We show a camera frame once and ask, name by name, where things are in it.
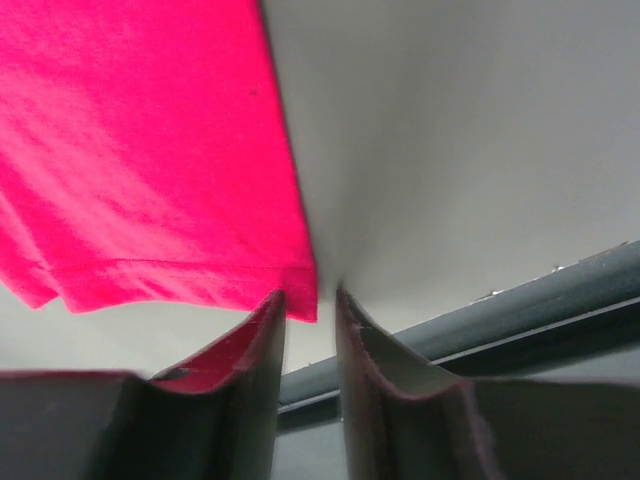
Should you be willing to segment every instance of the stitching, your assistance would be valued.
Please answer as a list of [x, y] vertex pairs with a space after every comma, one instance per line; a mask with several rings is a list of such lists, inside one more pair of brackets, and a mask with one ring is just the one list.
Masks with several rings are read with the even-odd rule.
[[360, 370], [358, 373], [364, 378], [364, 388], [367, 390], [365, 395], [370, 400], [370, 413], [372, 415], [370, 417], [370, 421], [372, 424], [373, 435], [375, 436], [378, 434], [382, 438], [380, 455], [383, 458], [380, 459], [374, 457], [372, 466], [374, 472], [380, 473], [380, 479], [386, 480], [395, 476], [395, 465], [391, 464], [391, 459], [393, 458], [393, 455], [390, 452], [391, 445], [387, 438], [391, 425], [389, 425], [387, 410], [383, 405], [379, 385], [371, 376], [371, 369], [372, 366], [375, 366], [375, 362], [369, 355], [369, 351], [362, 339], [360, 324], [353, 317], [353, 312], [350, 309], [348, 310], [347, 315], [349, 316], [346, 325], [348, 341], [353, 350], [355, 350], [353, 355], [355, 356], [355, 361], [358, 366], [357, 368]]
[[[91, 278], [104, 278], [104, 279], [110, 279], [116, 276], [130, 276], [130, 272], [113, 272], [110, 274], [104, 274], [104, 275], [99, 275], [99, 274], [89, 274], [89, 275], [85, 275], [82, 278], [74, 278], [74, 279], [70, 279], [70, 280], [59, 280], [58, 283], [60, 283], [61, 285], [75, 285], [76, 283], [85, 283], [87, 281], [87, 279], [91, 279]], [[180, 279], [185, 279], [185, 280], [207, 280], [207, 279], [213, 279], [214, 277], [212, 276], [206, 276], [203, 275], [201, 277], [182, 277], [180, 275], [167, 275], [169, 278], [180, 278]], [[253, 278], [234, 278], [233, 279], [234, 282], [252, 282], [255, 281], [255, 279]]]
[[478, 466], [488, 480], [506, 480], [495, 452], [495, 441], [491, 427], [480, 413], [475, 396], [475, 385], [469, 383], [461, 390], [469, 440]]
[[294, 270], [294, 271], [303, 271], [303, 272], [313, 272], [313, 267], [297, 267], [297, 266], [286, 266], [286, 267], [256, 267], [256, 266], [248, 266], [248, 265], [227, 265], [227, 264], [219, 264], [219, 263], [201, 263], [201, 262], [170, 262], [164, 260], [148, 260], [148, 259], [129, 259], [129, 258], [114, 258], [111, 260], [90, 262], [85, 264], [74, 265], [73, 267], [63, 267], [63, 268], [55, 268], [50, 270], [51, 273], [64, 273], [64, 272], [74, 272], [78, 270], [89, 270], [94, 269], [96, 267], [106, 267], [110, 265], [118, 265], [122, 263], [146, 263], [150, 265], [169, 265], [176, 267], [200, 267], [200, 268], [228, 268], [228, 269], [236, 269], [236, 270], [267, 270], [267, 271], [282, 271], [282, 270]]

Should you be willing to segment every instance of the red fabric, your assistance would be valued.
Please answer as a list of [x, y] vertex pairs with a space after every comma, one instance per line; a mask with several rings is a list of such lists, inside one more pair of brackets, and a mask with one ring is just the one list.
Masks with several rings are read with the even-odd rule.
[[0, 0], [0, 279], [31, 307], [316, 318], [255, 0]]

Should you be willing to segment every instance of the stitched hem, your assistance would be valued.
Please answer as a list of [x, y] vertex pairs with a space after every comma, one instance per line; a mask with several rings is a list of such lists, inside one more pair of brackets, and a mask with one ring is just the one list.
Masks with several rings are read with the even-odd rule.
[[[58, 268], [50, 275], [58, 296], [72, 313], [147, 301], [251, 311], [273, 290], [282, 289], [289, 317], [309, 323], [317, 320], [317, 284], [312, 268], [112, 259]], [[18, 281], [33, 285], [28, 279]], [[29, 296], [22, 295], [25, 288], [12, 290], [33, 307], [34, 303], [26, 300]]]

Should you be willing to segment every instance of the red t-shirt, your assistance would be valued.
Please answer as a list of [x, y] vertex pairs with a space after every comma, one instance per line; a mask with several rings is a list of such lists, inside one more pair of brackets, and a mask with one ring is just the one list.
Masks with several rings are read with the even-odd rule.
[[316, 318], [257, 0], [0, 0], [0, 279]]

